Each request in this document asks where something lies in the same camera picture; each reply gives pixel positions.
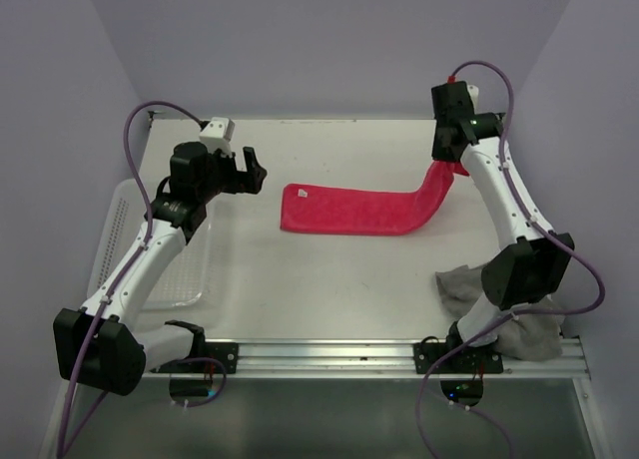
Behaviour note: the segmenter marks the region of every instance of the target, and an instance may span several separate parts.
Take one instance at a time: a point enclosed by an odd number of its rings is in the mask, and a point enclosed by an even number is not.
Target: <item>white table surface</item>
[[[431,162],[430,120],[238,120],[232,146],[255,147],[269,171],[262,192],[214,199],[207,287],[194,305],[147,311],[139,329],[168,319],[209,338],[408,339],[444,337],[434,272],[497,253],[478,190],[457,177],[440,210],[406,236],[331,236],[280,230],[282,189],[310,183],[375,191],[418,188]],[[196,141],[188,120],[156,120],[145,179],[169,170],[173,146]]]

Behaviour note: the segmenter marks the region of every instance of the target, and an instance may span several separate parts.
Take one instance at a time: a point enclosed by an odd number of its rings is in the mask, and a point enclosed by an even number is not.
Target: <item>lavender wall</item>
[[[616,454],[639,457],[639,10],[637,0],[571,0],[518,98],[513,150],[538,203],[601,269],[600,310],[572,321]],[[596,294],[573,267],[559,297]]]
[[[35,457],[138,101],[90,0],[0,0],[0,457]],[[136,142],[138,157],[142,151]]]
[[[469,58],[525,76],[568,0],[92,0],[138,94],[202,114],[431,114]],[[482,105],[503,108],[476,71]]]

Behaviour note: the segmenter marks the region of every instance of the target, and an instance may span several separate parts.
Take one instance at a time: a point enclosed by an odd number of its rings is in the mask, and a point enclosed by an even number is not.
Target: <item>black clamp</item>
[[[227,370],[227,374],[235,374],[238,369],[240,346],[236,342],[209,342],[205,339],[204,329],[183,321],[167,321],[165,324],[179,326],[193,332],[193,345],[187,358],[212,357],[220,361]],[[169,363],[161,366],[157,372],[163,374],[198,374],[208,370],[207,363]]]
[[[209,153],[200,142],[177,145],[169,161],[171,175],[160,182],[151,203],[153,218],[182,229],[189,242],[207,217],[206,204],[212,198],[221,193],[259,193],[267,171],[253,148],[244,147],[243,153],[245,172],[238,171],[235,154]],[[169,192],[164,191],[167,183]]]
[[[476,114],[466,82],[445,83],[430,90],[437,124],[432,158],[457,163],[468,145],[498,137],[503,126],[494,113]]]
[[[415,372],[425,374],[435,361],[461,344],[457,332],[457,323],[450,327],[445,342],[434,336],[429,336],[412,346]],[[503,362],[501,354],[494,351],[492,344],[479,347],[466,347],[450,357],[437,367],[436,374],[475,374],[481,371],[485,374],[501,374]]]
[[[224,364],[227,375],[235,374],[238,369],[240,347],[236,342],[206,342],[205,351],[198,357],[212,357]],[[192,362],[185,364],[168,364],[162,366],[161,373],[203,374],[202,378],[171,377],[169,394],[174,401],[182,398],[210,397],[213,387],[213,369],[208,363]]]

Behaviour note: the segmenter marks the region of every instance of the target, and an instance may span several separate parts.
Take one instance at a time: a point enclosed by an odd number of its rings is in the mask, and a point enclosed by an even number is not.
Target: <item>transparent bin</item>
[[[151,198],[159,183],[145,182],[145,188]],[[205,222],[198,228],[187,247],[169,264],[151,291],[144,305],[145,310],[187,306],[202,297],[211,252],[212,207],[212,204],[207,206]],[[88,296],[98,290],[127,252],[144,220],[144,213],[144,202],[135,181],[121,182],[113,193],[102,230],[89,280]]]

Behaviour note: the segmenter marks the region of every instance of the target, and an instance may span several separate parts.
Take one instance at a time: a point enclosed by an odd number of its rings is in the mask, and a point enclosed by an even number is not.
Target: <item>white enclosure wall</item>
[[[86,297],[138,97],[90,0],[0,0],[0,49],[0,457],[17,459],[42,442],[53,318]]]
[[[431,115],[478,57],[520,87],[568,0],[93,0],[143,100],[196,113]],[[485,108],[498,81],[473,72]]]
[[[512,139],[538,204],[606,280],[607,302],[571,329],[622,458],[639,456],[638,25],[637,0],[571,0],[519,95]],[[594,281],[573,264],[562,302],[595,296]]]

